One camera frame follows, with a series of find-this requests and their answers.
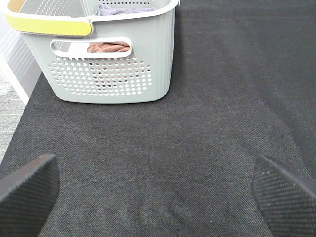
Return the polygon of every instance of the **gray plastic basket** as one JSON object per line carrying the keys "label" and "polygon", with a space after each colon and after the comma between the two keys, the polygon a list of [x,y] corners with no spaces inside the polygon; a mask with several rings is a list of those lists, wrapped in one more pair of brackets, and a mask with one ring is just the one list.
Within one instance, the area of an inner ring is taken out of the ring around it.
{"label": "gray plastic basket", "polygon": [[[100,3],[125,8],[155,7],[157,10],[95,16]],[[179,0],[25,0],[18,12],[9,8],[6,17],[11,14],[10,17],[26,20],[91,24],[91,33],[86,36],[74,36],[70,28],[68,36],[45,34],[45,31],[44,34],[35,31],[23,35],[60,99],[83,103],[135,103],[160,99],[169,90],[178,3]],[[131,50],[86,52],[91,42],[114,41],[127,42]]]}

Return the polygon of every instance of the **basket handle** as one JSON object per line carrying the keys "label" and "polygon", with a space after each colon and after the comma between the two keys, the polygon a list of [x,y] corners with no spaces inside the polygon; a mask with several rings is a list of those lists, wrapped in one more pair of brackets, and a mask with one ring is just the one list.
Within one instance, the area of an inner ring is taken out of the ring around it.
{"label": "basket handle", "polygon": [[[88,53],[87,48],[90,43],[107,43],[122,41],[129,45],[129,51],[115,53]],[[67,51],[61,51],[56,47],[56,42],[69,43]],[[132,41],[127,37],[110,37],[96,39],[53,39],[50,43],[51,50],[59,57],[63,58],[125,58],[132,53]]]}
{"label": "basket handle", "polygon": [[7,23],[18,31],[60,36],[88,36],[93,31],[86,19],[20,13],[25,1],[7,0],[3,9]]}

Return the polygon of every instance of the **brown towel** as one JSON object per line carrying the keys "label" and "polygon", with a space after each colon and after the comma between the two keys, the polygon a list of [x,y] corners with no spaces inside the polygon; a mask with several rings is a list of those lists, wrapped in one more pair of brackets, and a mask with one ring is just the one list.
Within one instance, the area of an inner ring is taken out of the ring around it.
{"label": "brown towel", "polygon": [[91,43],[87,49],[88,53],[116,53],[127,52],[130,47],[125,42],[110,42],[110,43]]}

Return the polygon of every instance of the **dark gray carpet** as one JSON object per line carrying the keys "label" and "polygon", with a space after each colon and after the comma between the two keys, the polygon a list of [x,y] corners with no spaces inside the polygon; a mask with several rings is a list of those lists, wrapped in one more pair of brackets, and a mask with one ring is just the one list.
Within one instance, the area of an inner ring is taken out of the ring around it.
{"label": "dark gray carpet", "polygon": [[41,237],[269,237],[256,156],[316,178],[315,29],[314,0],[183,0],[163,99],[68,103],[41,77],[1,175],[59,158]]}

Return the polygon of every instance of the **gray fabric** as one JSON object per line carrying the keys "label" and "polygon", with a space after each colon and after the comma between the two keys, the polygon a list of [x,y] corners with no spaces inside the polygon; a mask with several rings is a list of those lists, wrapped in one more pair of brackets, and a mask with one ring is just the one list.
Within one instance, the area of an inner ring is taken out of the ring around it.
{"label": "gray fabric", "polygon": [[316,178],[315,12],[312,0],[181,1],[156,102],[64,102],[41,77],[0,166],[59,158],[40,236],[270,237],[255,157]]}
{"label": "gray fabric", "polygon": [[97,10],[97,16],[111,16],[111,15],[121,15],[121,14],[131,14],[131,13],[139,13],[139,12],[147,12],[147,11],[155,11],[157,10],[154,7],[147,8],[114,8],[110,7],[107,4],[100,4]]}

